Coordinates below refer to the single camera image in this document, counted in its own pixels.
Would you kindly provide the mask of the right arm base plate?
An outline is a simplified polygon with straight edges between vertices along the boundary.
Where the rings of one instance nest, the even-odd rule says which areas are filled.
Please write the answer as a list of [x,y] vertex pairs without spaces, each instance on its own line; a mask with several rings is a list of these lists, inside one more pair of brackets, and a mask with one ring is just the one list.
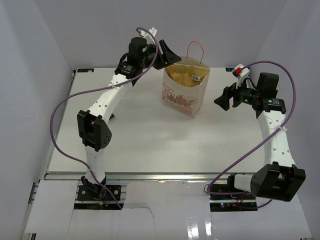
[[215,183],[210,188],[211,192],[220,195],[209,195],[211,213],[250,212],[257,211],[257,201],[254,196],[234,187],[235,174],[231,174],[226,183]]

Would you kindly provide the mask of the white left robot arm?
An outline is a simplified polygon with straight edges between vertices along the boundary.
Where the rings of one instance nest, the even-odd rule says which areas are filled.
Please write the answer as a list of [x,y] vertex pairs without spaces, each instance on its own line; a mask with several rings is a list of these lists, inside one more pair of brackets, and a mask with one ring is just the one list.
[[128,52],[119,60],[109,88],[86,111],[77,114],[79,136],[85,148],[86,162],[89,165],[81,181],[89,186],[88,193],[99,200],[105,196],[106,182],[104,171],[104,149],[110,143],[112,132],[109,119],[122,97],[133,88],[140,75],[148,67],[161,70],[181,61],[181,57],[169,49],[164,40],[148,43],[143,37],[134,37],[128,45]]

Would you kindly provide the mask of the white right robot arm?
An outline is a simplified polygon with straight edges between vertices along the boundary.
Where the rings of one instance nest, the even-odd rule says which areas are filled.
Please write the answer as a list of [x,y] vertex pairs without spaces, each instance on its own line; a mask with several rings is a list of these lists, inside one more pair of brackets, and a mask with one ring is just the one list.
[[256,88],[245,82],[233,83],[223,89],[214,103],[225,111],[240,104],[252,106],[265,141],[264,166],[253,175],[233,173],[227,179],[226,195],[236,200],[243,193],[253,197],[290,202],[306,179],[304,169],[298,168],[291,155],[287,132],[284,127],[286,106],[277,98],[279,76],[262,72]]

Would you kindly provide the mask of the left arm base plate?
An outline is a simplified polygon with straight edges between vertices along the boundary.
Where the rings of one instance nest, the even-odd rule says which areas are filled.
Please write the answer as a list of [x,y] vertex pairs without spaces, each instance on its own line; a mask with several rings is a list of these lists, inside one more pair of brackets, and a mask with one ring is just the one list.
[[[99,184],[89,182],[85,176],[82,176],[80,180],[81,184],[78,186],[78,194],[76,197],[78,201],[103,201],[108,197],[113,201],[111,194]],[[112,192],[117,201],[121,199],[121,185],[112,184],[106,185],[105,187]]]

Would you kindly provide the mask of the cream paper gift bag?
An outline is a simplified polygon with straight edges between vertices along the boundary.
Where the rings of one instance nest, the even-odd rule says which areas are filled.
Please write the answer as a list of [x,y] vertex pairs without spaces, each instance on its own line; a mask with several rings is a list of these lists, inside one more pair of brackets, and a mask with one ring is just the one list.
[[188,54],[181,57],[181,61],[173,65],[186,65],[209,69],[209,74],[204,77],[199,85],[186,87],[175,83],[165,72],[166,67],[164,68],[161,94],[162,103],[186,116],[194,118],[202,106],[211,70],[203,63],[202,58],[197,60]]

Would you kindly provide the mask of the brown potato chips bag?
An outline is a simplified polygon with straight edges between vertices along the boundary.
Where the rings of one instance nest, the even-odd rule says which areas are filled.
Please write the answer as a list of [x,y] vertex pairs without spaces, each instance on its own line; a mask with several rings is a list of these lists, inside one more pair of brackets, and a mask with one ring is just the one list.
[[175,83],[184,87],[195,87],[201,84],[210,69],[176,64],[166,67],[165,72]]

